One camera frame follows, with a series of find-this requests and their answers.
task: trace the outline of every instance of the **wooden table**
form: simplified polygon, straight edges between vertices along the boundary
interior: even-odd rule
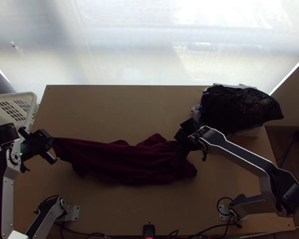
[[[168,140],[179,124],[191,116],[206,86],[47,86],[33,131],[44,128],[54,137],[70,137],[101,142],[124,139],[136,144],[154,133]],[[231,140],[273,162],[264,128],[259,137],[232,137]],[[107,235],[141,235],[144,224],[156,226],[157,235],[180,229],[192,235],[222,224],[216,202],[223,196],[260,193],[258,178],[229,160],[208,155],[202,162],[200,151],[188,160],[197,170],[192,180],[164,186],[111,186],[92,176],[79,177],[71,165],[61,160],[49,165],[41,157],[25,164],[31,170],[16,180],[14,223],[25,232],[35,218],[38,204],[54,194],[67,203],[81,206],[77,222],[69,228]],[[275,214],[249,215],[242,229],[229,233],[257,233],[294,230],[292,218]],[[224,228],[210,231],[222,234]]]

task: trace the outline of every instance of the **dark red cloth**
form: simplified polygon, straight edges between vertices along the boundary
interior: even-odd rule
[[[187,159],[179,159],[179,142],[154,134],[136,146],[124,140],[100,143],[80,139],[55,138],[56,156],[72,163],[84,176],[93,173],[110,184],[168,184],[182,178],[194,178],[197,170]]]

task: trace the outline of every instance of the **white curtain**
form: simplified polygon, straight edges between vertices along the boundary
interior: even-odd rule
[[[0,0],[0,69],[47,84],[246,84],[299,62],[299,0]]]

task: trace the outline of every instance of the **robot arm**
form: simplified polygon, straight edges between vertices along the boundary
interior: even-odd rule
[[[299,207],[299,183],[294,176],[277,168],[271,161],[234,143],[216,129],[202,126],[197,129],[190,119],[183,124],[175,138],[191,150],[222,155],[259,177],[261,194],[246,197],[238,195],[228,209],[240,220],[248,214],[274,212],[280,217],[291,217]]]
[[[46,238],[56,220],[77,221],[79,207],[67,205],[60,196],[51,198],[39,205],[38,216],[25,234],[13,230],[14,180],[22,163],[35,155],[41,155],[51,164],[56,162],[47,152],[53,138],[46,131],[28,133],[22,127],[19,132],[25,138],[22,143],[12,123],[0,125],[0,238]]]

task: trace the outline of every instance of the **white laundry basket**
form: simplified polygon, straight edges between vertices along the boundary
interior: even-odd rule
[[[0,94],[0,125],[12,122],[17,130],[26,126],[30,132],[38,109],[33,92]]]

